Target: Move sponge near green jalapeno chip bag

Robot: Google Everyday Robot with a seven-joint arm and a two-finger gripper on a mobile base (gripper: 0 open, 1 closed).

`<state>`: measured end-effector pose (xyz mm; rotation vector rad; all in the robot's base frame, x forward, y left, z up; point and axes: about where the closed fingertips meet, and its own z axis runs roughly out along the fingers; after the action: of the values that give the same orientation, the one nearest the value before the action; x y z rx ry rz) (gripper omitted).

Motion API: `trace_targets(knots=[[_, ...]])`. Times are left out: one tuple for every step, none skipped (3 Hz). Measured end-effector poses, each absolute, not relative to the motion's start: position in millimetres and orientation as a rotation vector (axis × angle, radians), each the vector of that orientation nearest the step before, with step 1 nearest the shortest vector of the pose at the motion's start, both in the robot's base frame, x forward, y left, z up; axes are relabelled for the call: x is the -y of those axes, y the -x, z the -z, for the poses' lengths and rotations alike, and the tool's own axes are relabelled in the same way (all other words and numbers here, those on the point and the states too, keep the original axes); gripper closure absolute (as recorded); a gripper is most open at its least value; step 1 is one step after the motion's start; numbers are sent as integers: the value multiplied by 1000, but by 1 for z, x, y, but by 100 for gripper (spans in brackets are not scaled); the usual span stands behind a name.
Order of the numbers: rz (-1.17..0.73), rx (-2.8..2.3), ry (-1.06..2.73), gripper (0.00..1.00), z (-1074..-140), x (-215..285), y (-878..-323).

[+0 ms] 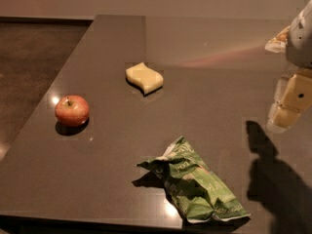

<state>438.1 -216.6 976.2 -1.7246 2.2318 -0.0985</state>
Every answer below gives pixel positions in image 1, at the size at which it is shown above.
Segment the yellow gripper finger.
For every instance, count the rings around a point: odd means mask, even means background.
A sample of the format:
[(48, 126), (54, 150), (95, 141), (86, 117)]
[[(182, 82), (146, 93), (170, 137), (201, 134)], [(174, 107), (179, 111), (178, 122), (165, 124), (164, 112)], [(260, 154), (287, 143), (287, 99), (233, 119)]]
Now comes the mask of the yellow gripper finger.
[(311, 106), (312, 70), (299, 69), (292, 76), (284, 75), (277, 83), (266, 127), (270, 132), (283, 133)]
[(277, 35), (275, 35), (265, 44), (264, 49), (268, 52), (275, 54), (284, 53), (287, 47), (290, 28), (290, 26), (287, 26), (283, 30), (281, 30)]

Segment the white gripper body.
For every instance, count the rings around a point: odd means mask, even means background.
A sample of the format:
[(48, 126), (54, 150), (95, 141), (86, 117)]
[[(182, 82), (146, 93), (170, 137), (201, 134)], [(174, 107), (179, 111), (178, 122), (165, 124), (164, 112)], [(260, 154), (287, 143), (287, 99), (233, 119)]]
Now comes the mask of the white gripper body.
[(312, 0), (291, 23), (287, 60), (298, 67), (312, 68)]

